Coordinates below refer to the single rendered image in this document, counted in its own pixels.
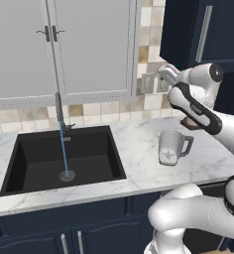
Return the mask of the dark blue panel under sink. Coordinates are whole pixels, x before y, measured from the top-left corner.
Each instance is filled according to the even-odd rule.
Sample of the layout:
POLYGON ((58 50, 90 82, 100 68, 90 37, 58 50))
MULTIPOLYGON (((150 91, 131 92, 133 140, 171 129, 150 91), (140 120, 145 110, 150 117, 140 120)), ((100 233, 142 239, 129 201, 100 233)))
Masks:
POLYGON ((0 216, 0 235, 21 235, 124 217, 128 197, 0 216))

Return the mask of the black sink basin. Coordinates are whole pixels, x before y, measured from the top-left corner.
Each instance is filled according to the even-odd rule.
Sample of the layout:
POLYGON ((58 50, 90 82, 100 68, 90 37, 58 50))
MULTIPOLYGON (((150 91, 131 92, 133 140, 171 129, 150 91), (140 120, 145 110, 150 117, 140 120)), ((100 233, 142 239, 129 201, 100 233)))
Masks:
POLYGON ((63 136, 67 167, 75 172, 63 182, 65 172, 58 131, 17 136, 0 194, 2 196, 84 186, 126 178, 108 126, 75 128, 63 136))

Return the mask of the dark blue base cupboard door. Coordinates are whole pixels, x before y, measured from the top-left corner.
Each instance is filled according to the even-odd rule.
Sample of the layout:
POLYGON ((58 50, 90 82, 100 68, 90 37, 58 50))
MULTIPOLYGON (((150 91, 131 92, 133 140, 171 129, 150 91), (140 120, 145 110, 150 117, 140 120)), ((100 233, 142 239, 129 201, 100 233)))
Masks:
POLYGON ((78 230, 84 254, 144 254, 153 236, 146 215, 74 227, 71 233, 75 254, 79 254, 78 230))
POLYGON ((0 254, 63 254, 60 240, 62 233, 65 235, 68 254, 74 254, 69 229, 0 240, 0 254))

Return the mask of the grey wall socket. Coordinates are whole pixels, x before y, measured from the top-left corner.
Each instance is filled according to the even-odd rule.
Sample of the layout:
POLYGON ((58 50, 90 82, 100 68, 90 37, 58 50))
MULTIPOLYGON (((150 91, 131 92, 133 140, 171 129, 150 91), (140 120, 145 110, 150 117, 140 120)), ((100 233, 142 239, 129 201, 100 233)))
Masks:
POLYGON ((160 76, 158 78, 157 92, 168 92, 170 90, 170 82, 167 78, 160 76))
POLYGON ((153 72, 142 74, 141 93, 152 93, 154 90, 155 74, 153 72))

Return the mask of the dark blue wall cupboard door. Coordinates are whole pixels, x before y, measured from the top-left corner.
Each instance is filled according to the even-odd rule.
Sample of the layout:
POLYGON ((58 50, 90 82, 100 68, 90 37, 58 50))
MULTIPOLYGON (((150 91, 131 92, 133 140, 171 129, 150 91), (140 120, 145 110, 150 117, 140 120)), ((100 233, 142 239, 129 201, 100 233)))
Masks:
POLYGON ((166 0, 160 57, 179 70, 219 64, 234 71, 234 0, 166 0), (213 6, 201 63, 195 61, 205 8, 213 6))

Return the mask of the blue water stream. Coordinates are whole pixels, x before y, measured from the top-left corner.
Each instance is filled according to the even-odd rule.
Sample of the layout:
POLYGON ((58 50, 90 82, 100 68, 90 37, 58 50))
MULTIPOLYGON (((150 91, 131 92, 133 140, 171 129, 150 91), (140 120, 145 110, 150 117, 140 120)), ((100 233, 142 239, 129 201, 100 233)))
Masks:
POLYGON ((64 167, 65 167, 65 178, 68 180, 69 179, 69 173, 68 173, 65 146, 64 146, 63 133, 62 133, 62 128, 61 128, 61 122, 60 121, 58 122, 58 125, 59 125, 60 141, 61 141, 64 167))

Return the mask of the white framed window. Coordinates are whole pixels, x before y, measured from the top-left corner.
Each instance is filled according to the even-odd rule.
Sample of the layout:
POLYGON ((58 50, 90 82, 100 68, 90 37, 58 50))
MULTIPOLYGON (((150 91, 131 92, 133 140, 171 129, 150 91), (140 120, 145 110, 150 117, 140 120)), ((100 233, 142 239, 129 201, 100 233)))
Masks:
POLYGON ((135 96, 142 0, 0 0, 0 110, 135 96), (54 42, 52 25, 57 30, 54 42), (49 26, 51 41, 36 31, 49 26))

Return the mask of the grey sink faucet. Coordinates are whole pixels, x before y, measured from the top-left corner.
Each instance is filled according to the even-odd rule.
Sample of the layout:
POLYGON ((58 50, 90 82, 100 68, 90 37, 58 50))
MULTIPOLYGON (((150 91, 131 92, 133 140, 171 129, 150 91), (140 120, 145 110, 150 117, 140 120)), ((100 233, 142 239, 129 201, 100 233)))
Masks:
POLYGON ((61 98, 60 98, 59 92, 56 92, 56 111, 57 111, 57 120, 58 120, 58 123, 60 124, 61 132, 62 132, 63 135, 65 135, 65 132, 71 130, 71 128, 75 124, 66 125, 64 123, 63 113, 62 113, 62 105, 61 105, 61 98))

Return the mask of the brown round object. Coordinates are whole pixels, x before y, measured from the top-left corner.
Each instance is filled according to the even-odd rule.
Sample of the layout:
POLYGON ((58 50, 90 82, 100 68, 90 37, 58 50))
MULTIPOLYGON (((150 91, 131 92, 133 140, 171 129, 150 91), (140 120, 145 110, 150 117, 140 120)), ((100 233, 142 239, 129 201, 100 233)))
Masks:
POLYGON ((200 129, 198 125, 196 125, 195 123, 194 124, 190 124, 187 122, 187 118, 183 118, 181 121, 180 121, 180 124, 182 126, 184 126, 185 128, 187 128, 188 130, 192 131, 192 130, 198 130, 200 129))

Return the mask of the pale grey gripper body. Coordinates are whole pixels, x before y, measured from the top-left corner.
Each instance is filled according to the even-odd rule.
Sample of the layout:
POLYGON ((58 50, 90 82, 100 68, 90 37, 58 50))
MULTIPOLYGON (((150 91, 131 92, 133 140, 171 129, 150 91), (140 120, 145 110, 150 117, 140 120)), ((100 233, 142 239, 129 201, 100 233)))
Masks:
POLYGON ((175 85, 179 70, 174 65, 167 63, 159 68, 158 74, 167 84, 175 85))

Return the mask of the grey sink drain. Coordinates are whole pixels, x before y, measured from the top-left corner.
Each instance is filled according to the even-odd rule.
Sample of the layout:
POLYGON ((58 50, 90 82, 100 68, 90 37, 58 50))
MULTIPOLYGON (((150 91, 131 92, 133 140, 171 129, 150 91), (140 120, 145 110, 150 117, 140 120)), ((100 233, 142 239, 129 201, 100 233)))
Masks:
POLYGON ((74 171, 62 172, 59 175, 59 178, 65 183, 71 182, 75 178, 75 172, 74 171))

